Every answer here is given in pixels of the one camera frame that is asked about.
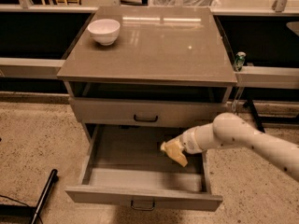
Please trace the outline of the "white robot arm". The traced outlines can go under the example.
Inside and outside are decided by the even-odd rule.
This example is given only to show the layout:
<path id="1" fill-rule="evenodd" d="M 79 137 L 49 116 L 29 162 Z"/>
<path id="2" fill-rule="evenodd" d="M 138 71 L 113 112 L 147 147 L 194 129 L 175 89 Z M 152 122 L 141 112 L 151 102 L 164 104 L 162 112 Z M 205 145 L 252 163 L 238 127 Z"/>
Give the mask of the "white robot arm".
<path id="1" fill-rule="evenodd" d="M 294 180 L 299 180 L 299 146 L 253 128 L 239 116 L 222 113 L 211 123 L 188 129 L 161 144 L 170 159 L 185 167 L 183 152 L 203 153 L 210 149 L 246 147 L 272 163 Z"/>

